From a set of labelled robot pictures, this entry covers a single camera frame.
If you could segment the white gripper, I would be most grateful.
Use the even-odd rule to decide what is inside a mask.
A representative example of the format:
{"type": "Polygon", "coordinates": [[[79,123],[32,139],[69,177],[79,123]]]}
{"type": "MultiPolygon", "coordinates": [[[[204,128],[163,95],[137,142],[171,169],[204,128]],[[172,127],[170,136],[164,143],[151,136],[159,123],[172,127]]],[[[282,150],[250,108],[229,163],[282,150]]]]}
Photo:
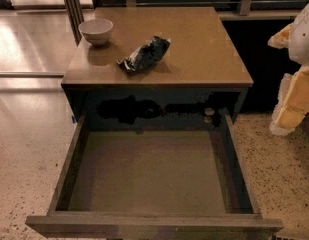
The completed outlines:
{"type": "Polygon", "coordinates": [[[271,116],[272,134],[285,136],[293,132],[309,113],[309,3],[267,44],[283,49],[288,47],[289,58],[302,66],[295,74],[286,73],[281,80],[278,103],[271,116]]]}

